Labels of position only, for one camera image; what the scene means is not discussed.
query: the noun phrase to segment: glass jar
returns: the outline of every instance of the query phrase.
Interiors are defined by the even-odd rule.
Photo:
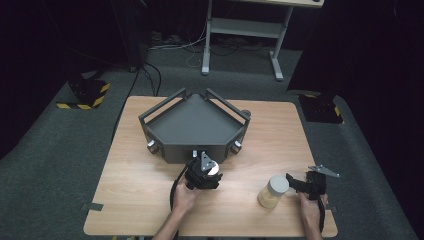
[[[281,196],[289,189],[289,182],[283,175],[272,176],[259,192],[258,200],[265,208],[275,208]]]

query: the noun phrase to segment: yellow and black tape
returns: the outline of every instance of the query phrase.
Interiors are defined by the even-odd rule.
[[[310,95],[310,94],[305,94],[305,96],[308,97],[308,98],[317,98],[317,96]],[[337,117],[340,117],[341,112],[340,112],[340,109],[337,106],[334,107],[334,112],[336,113]]]
[[[56,106],[61,109],[82,109],[91,110],[98,108],[105,98],[107,90],[109,90],[110,83],[106,83],[100,89],[97,96],[93,97],[92,103],[71,103],[71,102],[57,102]]]

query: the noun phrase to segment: wooden table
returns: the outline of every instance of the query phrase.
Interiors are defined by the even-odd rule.
[[[212,1],[213,0],[209,0],[206,17],[206,44],[203,51],[202,74],[209,74],[210,38],[212,33],[276,38],[277,43],[275,45],[275,49],[269,54],[277,81],[282,81],[284,78],[277,57],[280,53],[281,45],[283,43],[284,36],[286,35],[286,30],[294,7],[321,8],[324,3],[324,0],[320,0],[319,2],[314,2],[313,0],[240,0],[240,2],[287,6],[287,11],[285,13],[286,16],[283,23],[267,23],[212,17]]]
[[[169,193],[183,164],[168,164],[146,148],[138,116],[164,98],[130,97],[124,108],[84,232],[88,235],[152,236],[168,213]],[[304,180],[315,165],[297,110],[292,103],[229,101],[251,111],[251,121],[238,155],[220,164],[224,174],[216,190],[206,190],[182,224],[180,236],[304,236],[299,199],[289,189],[275,209],[257,200],[269,178],[289,173]],[[326,211],[323,236],[337,227]]]

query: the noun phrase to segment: white shelf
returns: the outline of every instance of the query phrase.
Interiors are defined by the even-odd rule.
[[[281,23],[212,18],[211,33],[278,38],[282,25]]]

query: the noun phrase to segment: table leg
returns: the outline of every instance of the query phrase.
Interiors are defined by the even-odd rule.
[[[278,57],[278,54],[280,53],[280,49],[281,49],[281,45],[283,44],[284,36],[286,35],[287,27],[289,25],[289,21],[290,21],[291,14],[293,12],[293,8],[294,7],[292,7],[292,6],[288,7],[286,17],[284,19],[284,23],[281,26],[280,35],[278,36],[277,44],[275,45],[275,50],[271,51],[269,53],[277,81],[282,81],[283,78],[284,78],[283,73],[282,73],[281,68],[280,68],[280,64],[278,63],[277,57]]]
[[[202,62],[202,74],[209,74],[209,60],[211,57],[210,53],[210,39],[211,39],[211,19],[212,19],[212,0],[209,0],[208,13],[206,17],[206,44],[203,50],[203,62]]]

